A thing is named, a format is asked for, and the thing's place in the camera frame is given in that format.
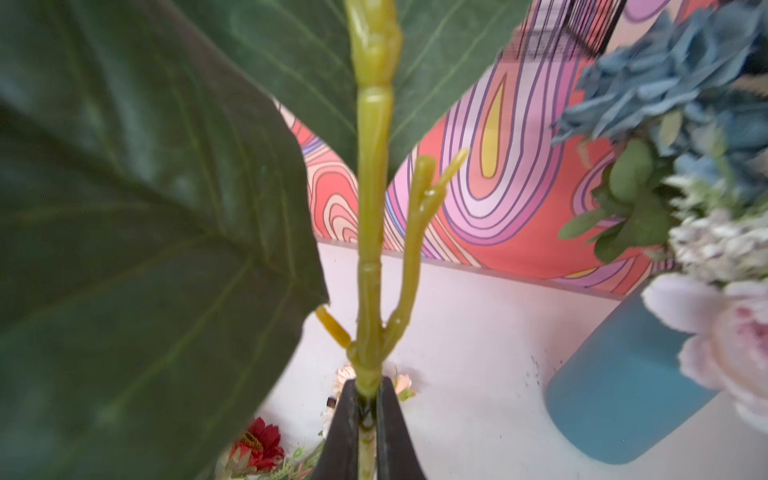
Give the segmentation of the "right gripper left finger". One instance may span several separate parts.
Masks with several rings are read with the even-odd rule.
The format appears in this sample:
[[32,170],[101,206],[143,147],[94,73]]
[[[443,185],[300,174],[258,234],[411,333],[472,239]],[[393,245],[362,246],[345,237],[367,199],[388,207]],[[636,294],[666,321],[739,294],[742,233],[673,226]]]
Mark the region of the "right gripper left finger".
[[355,380],[345,382],[312,480],[357,480],[359,395]]

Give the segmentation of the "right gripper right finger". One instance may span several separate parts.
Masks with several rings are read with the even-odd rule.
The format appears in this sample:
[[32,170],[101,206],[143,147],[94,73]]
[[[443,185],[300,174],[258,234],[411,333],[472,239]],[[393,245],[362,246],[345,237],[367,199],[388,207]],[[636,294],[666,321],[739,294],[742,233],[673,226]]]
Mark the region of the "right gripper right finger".
[[376,468],[379,480],[426,480],[395,393],[384,377],[376,397]]

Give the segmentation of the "teal ceramic vase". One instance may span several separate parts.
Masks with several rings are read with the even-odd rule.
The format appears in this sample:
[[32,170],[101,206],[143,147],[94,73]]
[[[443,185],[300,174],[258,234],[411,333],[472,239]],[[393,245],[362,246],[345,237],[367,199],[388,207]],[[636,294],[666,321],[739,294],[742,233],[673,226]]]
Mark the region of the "teal ceramic vase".
[[687,338],[648,311],[635,289],[549,380],[552,422],[594,460],[637,459],[716,395],[680,372]]

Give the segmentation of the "blue hydrangea stem with leaves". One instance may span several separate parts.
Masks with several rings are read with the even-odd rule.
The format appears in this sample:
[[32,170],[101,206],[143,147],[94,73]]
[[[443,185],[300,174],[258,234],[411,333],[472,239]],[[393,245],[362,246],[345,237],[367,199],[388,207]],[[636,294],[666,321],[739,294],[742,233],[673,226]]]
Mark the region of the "blue hydrangea stem with leaves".
[[386,191],[525,1],[5,1],[1,475],[203,479],[329,296],[289,111],[358,180],[360,424],[466,153],[422,157],[400,301]]

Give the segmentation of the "pink rose stem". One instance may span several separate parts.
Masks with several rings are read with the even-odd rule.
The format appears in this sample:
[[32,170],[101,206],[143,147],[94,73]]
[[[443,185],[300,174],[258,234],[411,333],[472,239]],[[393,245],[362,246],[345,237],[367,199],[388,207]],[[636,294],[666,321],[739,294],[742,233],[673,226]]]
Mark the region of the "pink rose stem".
[[740,418],[767,432],[767,281],[723,287],[680,273],[663,274],[641,292],[645,307],[667,327],[688,334],[681,372],[725,392]]

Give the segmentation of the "blue hydrangea bunch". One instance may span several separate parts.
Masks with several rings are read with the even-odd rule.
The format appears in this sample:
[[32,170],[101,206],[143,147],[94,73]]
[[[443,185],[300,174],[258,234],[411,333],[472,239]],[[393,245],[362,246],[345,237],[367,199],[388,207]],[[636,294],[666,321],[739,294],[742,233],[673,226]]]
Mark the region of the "blue hydrangea bunch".
[[567,222],[611,263],[631,249],[724,285],[767,275],[767,5],[722,1],[661,14],[599,57],[554,142],[607,141],[593,208]]

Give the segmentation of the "red flower stem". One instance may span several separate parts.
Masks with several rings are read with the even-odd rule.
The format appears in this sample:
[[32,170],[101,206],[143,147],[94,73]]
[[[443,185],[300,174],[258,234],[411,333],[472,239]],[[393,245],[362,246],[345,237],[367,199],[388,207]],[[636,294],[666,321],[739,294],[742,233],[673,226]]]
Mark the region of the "red flower stem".
[[215,468],[215,478],[241,479],[272,472],[285,458],[280,442],[279,427],[257,417],[224,451]]

